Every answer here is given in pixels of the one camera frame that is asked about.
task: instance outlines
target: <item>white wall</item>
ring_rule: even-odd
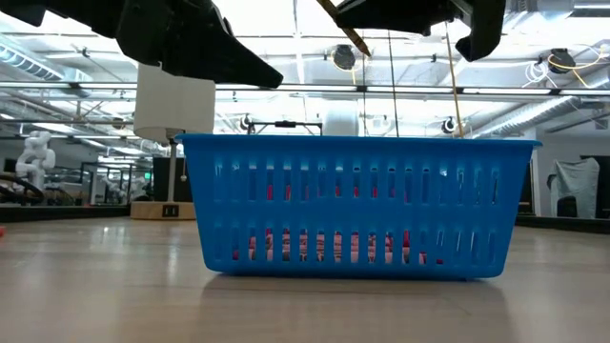
[[[79,169],[82,162],[97,161],[97,151],[84,145],[68,144],[66,139],[52,139],[50,148],[55,151],[57,167]],[[17,159],[24,149],[23,140],[0,141],[0,171],[7,158]]]
[[[546,180],[555,160],[580,161],[582,155],[610,156],[610,138],[539,135],[544,145],[536,154],[538,176],[534,177],[534,192],[539,195],[536,214],[551,216],[551,193]]]

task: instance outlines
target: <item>blue plastic basket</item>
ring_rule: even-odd
[[[500,275],[525,170],[539,145],[206,134],[178,139],[188,156],[209,269],[357,277]]]

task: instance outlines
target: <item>ceiling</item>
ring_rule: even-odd
[[[450,86],[451,78],[448,51],[445,41],[445,26],[432,27],[432,35],[423,37],[403,32],[386,30],[361,30],[373,57],[364,60],[356,54],[358,63],[354,72],[337,68],[329,56],[337,44],[350,44],[330,17],[314,0],[215,0],[221,13],[232,24],[235,36],[247,48],[275,67],[284,75],[286,84],[296,85],[366,85],[389,86],[394,79],[397,86]],[[531,21],[522,25],[505,28],[499,47],[489,57],[467,63],[453,50],[460,87],[500,87],[500,88],[562,88],[578,82],[572,72],[566,74],[548,73],[539,77],[539,71],[532,71],[532,65],[540,56],[548,56],[551,49],[566,48],[575,56],[579,66],[594,64],[580,71],[582,77],[608,68],[610,45],[606,45],[605,30],[610,18],[569,17],[557,22]],[[469,28],[460,21],[449,24],[449,38],[456,42],[469,33]],[[80,71],[84,81],[95,82],[136,82],[137,64],[122,54],[115,41],[100,37],[91,30],[70,19],[63,19],[47,13],[40,28],[13,19],[0,13],[0,38],[9,44],[34,56],[42,63],[54,68]],[[0,63],[0,81],[40,81],[14,66]],[[14,99],[13,93],[0,93],[0,102]],[[135,107],[135,91],[93,91],[88,99],[65,94],[61,91],[20,90],[21,95],[44,102],[46,108],[36,108],[40,113],[59,118],[57,110],[63,114],[80,113],[86,120],[108,121],[122,118],[132,120]],[[275,91],[218,91],[216,103],[217,133],[239,133],[239,121],[245,113],[258,121],[294,120],[304,122],[320,121],[324,103],[339,100],[336,94],[325,92],[275,92]],[[356,101],[362,120],[367,121],[369,135],[383,135],[387,122],[394,120],[395,104],[391,97],[367,94],[366,107],[362,94],[353,93],[349,99]],[[485,123],[514,109],[524,100],[498,98],[478,101],[469,97],[461,101],[460,111],[467,123]],[[12,117],[19,113],[12,112]],[[402,98],[396,101],[396,114],[400,131],[410,136],[441,135],[440,121],[455,115],[455,105],[451,96],[443,99],[419,97]],[[578,111],[555,122],[545,123],[543,129],[552,128],[563,121],[574,120]],[[587,129],[588,125],[575,127],[563,134],[606,134],[607,131]],[[17,130],[9,126],[5,131]],[[81,125],[79,132],[98,135],[131,136],[131,127],[118,130],[109,125]],[[306,130],[269,128],[267,133],[309,134]],[[90,139],[92,149],[107,151],[118,142]],[[121,143],[121,147],[141,149],[145,153],[164,153],[164,149],[152,142],[133,139]]]

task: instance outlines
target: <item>white cylinder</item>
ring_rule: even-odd
[[[331,136],[358,136],[358,104],[356,101],[329,101],[323,115],[322,133]]]
[[[133,131],[159,143],[183,131],[214,132],[216,84],[140,65]]]

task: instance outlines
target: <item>wooden floor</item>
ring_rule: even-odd
[[[503,276],[219,276],[194,223],[9,225],[0,342],[608,342],[610,236],[517,229]]]

